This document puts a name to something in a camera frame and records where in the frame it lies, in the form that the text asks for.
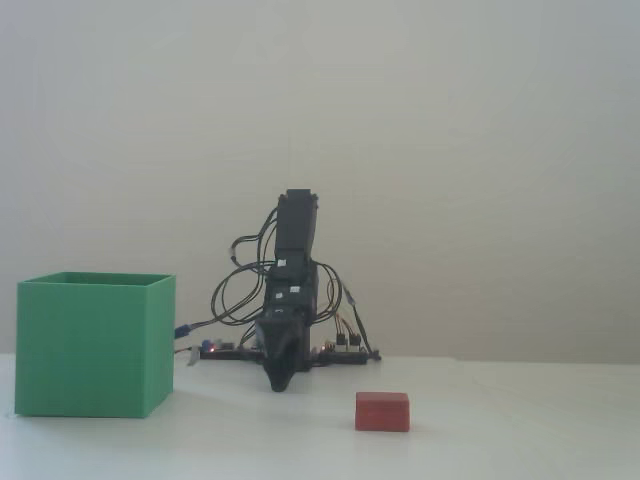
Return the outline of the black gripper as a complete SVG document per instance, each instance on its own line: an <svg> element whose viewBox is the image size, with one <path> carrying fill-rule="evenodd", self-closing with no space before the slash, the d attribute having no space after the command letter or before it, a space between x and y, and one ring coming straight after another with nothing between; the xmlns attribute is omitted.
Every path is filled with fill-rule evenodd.
<svg viewBox="0 0 640 480"><path fill-rule="evenodd" d="M297 373L307 371L307 328L317 319L317 303L316 279L271 279L266 283L257 331L263 346L263 368L274 392L283 392ZM302 324L288 331L285 324L275 323L291 318Z"/></svg>

